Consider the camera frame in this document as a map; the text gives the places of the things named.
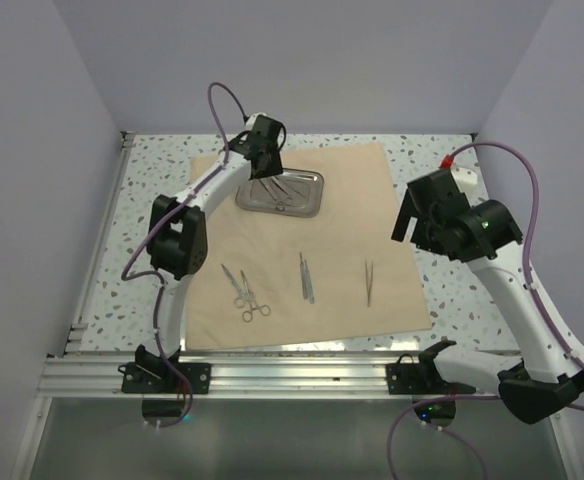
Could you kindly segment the beige surgical wrap cloth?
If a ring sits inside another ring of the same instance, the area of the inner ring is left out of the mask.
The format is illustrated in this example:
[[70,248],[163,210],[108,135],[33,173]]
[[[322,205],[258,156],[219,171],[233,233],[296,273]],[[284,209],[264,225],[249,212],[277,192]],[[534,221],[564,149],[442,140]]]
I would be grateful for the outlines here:
[[[391,239],[399,210],[378,143],[301,149],[287,168],[325,180],[312,218],[256,213],[225,199],[207,223],[209,251],[188,289],[184,329],[190,350],[219,350],[341,340],[427,330],[431,319],[411,247]],[[303,299],[299,252],[315,303]],[[374,262],[366,305],[365,261]],[[271,315],[242,320],[224,264],[244,292],[244,271]]]

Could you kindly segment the steel tweezers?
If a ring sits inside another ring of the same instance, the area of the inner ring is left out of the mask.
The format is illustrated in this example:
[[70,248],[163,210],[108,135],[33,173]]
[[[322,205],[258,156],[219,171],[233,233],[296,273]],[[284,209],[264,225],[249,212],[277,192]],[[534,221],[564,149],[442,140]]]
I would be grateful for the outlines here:
[[366,275],[366,305],[371,306],[372,303],[372,288],[374,281],[374,262],[371,260],[365,261],[365,275]]

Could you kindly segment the steel scalpel handle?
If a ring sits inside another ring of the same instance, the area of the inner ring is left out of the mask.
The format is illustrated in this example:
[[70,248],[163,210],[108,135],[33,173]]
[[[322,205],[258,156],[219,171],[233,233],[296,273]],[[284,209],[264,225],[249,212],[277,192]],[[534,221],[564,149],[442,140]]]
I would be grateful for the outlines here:
[[314,297],[314,291],[313,291],[313,285],[312,285],[312,280],[311,280],[311,275],[310,275],[310,271],[309,271],[309,267],[308,267],[308,263],[306,260],[305,261],[305,269],[306,269],[306,283],[307,283],[307,289],[308,289],[308,302],[310,304],[314,304],[315,303],[315,297]]
[[306,269],[305,261],[302,252],[299,252],[299,265],[300,265],[300,275],[301,275],[301,285],[302,285],[302,295],[304,300],[308,300],[308,289],[306,281]]

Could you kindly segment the small steel scissors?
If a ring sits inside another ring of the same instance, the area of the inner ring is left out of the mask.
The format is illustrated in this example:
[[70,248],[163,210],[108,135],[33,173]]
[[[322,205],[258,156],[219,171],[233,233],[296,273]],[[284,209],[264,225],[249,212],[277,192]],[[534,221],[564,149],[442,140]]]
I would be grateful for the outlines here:
[[221,264],[221,268],[222,268],[225,276],[227,277],[228,281],[230,282],[231,286],[236,291],[236,298],[234,300],[234,305],[237,308],[243,307],[245,304],[245,296],[244,296],[243,290],[239,286],[237,280],[234,278],[234,276],[232,275],[230,270],[224,264]]

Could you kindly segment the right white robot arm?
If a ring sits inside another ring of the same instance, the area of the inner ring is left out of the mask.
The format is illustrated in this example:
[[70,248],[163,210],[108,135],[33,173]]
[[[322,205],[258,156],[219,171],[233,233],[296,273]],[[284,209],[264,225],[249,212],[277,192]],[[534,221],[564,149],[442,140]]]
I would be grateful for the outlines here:
[[523,268],[523,235],[496,200],[469,203],[453,174],[438,169],[408,183],[392,232],[419,249],[468,265],[496,303],[519,348],[516,356],[467,350],[441,340],[416,360],[385,367],[391,394],[498,396],[534,424],[584,392],[584,345],[570,331],[534,272]]

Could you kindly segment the steel forceps with ring handles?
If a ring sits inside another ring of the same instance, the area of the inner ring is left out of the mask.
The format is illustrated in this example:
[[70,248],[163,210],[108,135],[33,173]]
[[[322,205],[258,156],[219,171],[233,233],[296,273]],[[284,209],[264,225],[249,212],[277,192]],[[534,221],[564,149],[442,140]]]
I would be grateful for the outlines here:
[[238,307],[242,310],[242,320],[249,323],[253,320],[255,314],[260,314],[263,317],[271,315],[271,308],[267,304],[260,304],[256,298],[248,278],[244,271],[241,271],[241,279],[244,287],[243,299],[238,303]]

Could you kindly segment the stainless steel instrument tray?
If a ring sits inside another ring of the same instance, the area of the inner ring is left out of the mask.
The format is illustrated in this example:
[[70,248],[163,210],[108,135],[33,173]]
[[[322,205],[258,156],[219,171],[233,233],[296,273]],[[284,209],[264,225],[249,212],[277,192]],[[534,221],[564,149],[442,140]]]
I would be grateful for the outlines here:
[[235,203],[256,213],[312,218],[319,213],[324,184],[324,177],[318,172],[285,169],[280,175],[242,185]]

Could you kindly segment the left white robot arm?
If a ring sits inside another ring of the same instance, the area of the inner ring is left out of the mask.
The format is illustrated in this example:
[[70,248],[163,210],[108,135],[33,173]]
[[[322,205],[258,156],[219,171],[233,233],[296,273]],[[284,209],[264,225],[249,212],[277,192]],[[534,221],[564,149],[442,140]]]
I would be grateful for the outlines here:
[[152,205],[149,232],[134,253],[146,251],[151,269],[133,274],[124,267],[124,280],[152,275],[160,282],[152,314],[152,339],[135,352],[135,364],[157,392],[173,390],[185,378],[176,365],[180,326],[187,289],[208,255],[207,221],[214,210],[251,180],[283,172],[282,144],[286,127],[263,113],[246,121],[245,129],[225,141],[218,159],[189,187]]

